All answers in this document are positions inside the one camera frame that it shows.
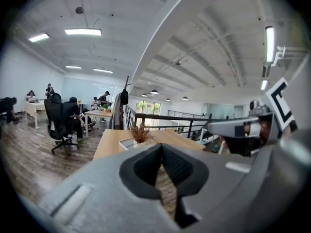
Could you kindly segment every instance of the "desk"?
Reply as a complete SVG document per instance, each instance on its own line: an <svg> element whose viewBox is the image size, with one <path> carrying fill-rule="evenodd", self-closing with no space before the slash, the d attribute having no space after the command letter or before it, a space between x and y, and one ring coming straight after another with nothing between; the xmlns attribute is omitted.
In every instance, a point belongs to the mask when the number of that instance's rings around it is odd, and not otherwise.
<svg viewBox="0 0 311 233"><path fill-rule="evenodd" d="M180 136L171 130L150 131L150 134L153 138L147 140L148 144L175 144L199 151L202 151L205 148L204 145L198 144L188 138ZM130 138L132 138L132 135L130 131L127 130L105 130L97 146L93 160L123 152L124 149L119 145L119 142Z"/></svg>
<svg viewBox="0 0 311 233"><path fill-rule="evenodd" d="M95 110L95 111L88 111L88 112L85 112L85 115L86 115L86 137L88 138L88 117L89 116L94 116L96 117L97 119L98 118L111 118L112 117L112 112L106 112L106 111L100 111L100 110Z"/></svg>
<svg viewBox="0 0 311 233"><path fill-rule="evenodd" d="M86 103L77 103L79 105L79 112L82 112L83 110L83 105L86 104Z"/></svg>
<svg viewBox="0 0 311 233"><path fill-rule="evenodd" d="M39 103L25 102L24 105L26 124L28 125L28 114L35 118L35 129L39 129L37 120L37 111L45 111L44 101Z"/></svg>

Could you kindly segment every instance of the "ceiling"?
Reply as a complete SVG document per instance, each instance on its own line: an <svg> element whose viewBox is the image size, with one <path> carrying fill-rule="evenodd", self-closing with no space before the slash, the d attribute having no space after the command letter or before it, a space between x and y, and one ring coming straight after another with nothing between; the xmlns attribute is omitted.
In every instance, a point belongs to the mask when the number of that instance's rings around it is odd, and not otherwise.
<svg viewBox="0 0 311 233"><path fill-rule="evenodd" d="M103 67L112 70L114 77L133 77L132 95L157 89L159 100L180 99L185 93L194 96L197 90L213 86L260 90L267 26L275 28L276 46L309 47L300 17L284 0L213 0L208 6L202 3L195 14L188 2L170 31L165 23L154 30L166 7L172 6L171 15L178 11L171 1L31 0L13 27L14 36L60 71L90 74L93 68ZM84 8L82 15L75 12L78 6ZM102 36L66 35L64 29L69 28L101 29ZM172 34L160 42L154 36L160 30ZM28 40L40 33L50 38L37 43ZM157 46L148 52L152 41ZM146 54L149 59L142 62ZM282 76L290 79L302 56L303 52L280 60L271 69L269 85ZM66 65L82 69L69 70Z"/></svg>

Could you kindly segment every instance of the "fluorescent light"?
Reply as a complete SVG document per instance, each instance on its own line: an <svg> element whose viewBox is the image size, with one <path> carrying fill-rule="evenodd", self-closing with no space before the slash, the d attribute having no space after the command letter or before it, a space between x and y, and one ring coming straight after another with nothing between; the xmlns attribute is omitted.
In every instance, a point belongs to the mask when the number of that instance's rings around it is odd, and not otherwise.
<svg viewBox="0 0 311 233"><path fill-rule="evenodd" d="M267 27L266 34L267 34L267 62L272 62L274 55L274 28Z"/></svg>
<svg viewBox="0 0 311 233"><path fill-rule="evenodd" d="M102 35L100 29L65 29L66 34Z"/></svg>
<svg viewBox="0 0 311 233"><path fill-rule="evenodd" d="M36 41L43 40L43 39L46 39L46 38L49 38L48 34L47 33L43 33L43 34L37 35L37 36L35 36L33 38L30 38L29 40L31 42L36 42Z"/></svg>
<svg viewBox="0 0 311 233"><path fill-rule="evenodd" d="M75 66L66 66L67 68L73 68L73 69L81 69L81 67L75 67Z"/></svg>
<svg viewBox="0 0 311 233"><path fill-rule="evenodd" d="M263 80L262 81L262 85L261 85L261 90L264 91L267 87L268 81L267 80Z"/></svg>
<svg viewBox="0 0 311 233"><path fill-rule="evenodd" d="M157 90L152 90L150 93L151 94L159 94Z"/></svg>
<svg viewBox="0 0 311 233"><path fill-rule="evenodd" d="M104 69L97 69L97 68L93 68L94 71L98 71L98 72L108 72L108 73L113 73L112 71L108 71L108 70L104 70Z"/></svg>

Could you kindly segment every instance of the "black railing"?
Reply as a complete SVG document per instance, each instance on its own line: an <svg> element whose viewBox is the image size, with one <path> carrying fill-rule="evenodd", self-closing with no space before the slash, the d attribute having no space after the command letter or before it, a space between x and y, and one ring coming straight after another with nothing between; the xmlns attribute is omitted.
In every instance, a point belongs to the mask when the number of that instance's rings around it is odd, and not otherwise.
<svg viewBox="0 0 311 233"><path fill-rule="evenodd" d="M202 118L202 116L200 115L194 115L194 114L187 114L187 113L183 113L183 116L160 116L160 115L152 115L152 114L143 114L143 113L136 113L131 107L126 106L125 108L125 117L126 117L126 126L127 129L131 129L131 127L133 125L136 125L137 123L137 119L141 118L141 124L145 124L145 119L150 118L150 119L159 119L159 120L176 120L176 121L189 121L190 124L189 126L185 125L185 126L151 126L148 128L175 128L175 129L182 129L184 127L189 127L189 130L184 132L184 131L177 131L177 133L188 133L187 138L190 138L190 133L191 132L196 132L194 134L197 135L198 132L201 132L201 130L192 130L192 127L206 127L207 124L209 122L211 122L212 120L209 118ZM202 121L202 123L200 123L199 125L192 125L193 122L195 121Z"/></svg>
<svg viewBox="0 0 311 233"><path fill-rule="evenodd" d="M171 111L171 110L168 111L167 115L170 117L202 118L201 115L184 113L184 112L179 112L179 111Z"/></svg>

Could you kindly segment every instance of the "dried plant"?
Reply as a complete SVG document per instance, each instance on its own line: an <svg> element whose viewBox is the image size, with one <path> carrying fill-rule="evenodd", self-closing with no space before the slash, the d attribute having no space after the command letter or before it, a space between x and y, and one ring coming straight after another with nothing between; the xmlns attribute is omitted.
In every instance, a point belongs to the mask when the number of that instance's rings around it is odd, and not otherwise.
<svg viewBox="0 0 311 233"><path fill-rule="evenodd" d="M145 142L151 138L149 129L147 128L146 130L143 124L141 124L139 128L136 125L132 126L131 133L137 143Z"/></svg>

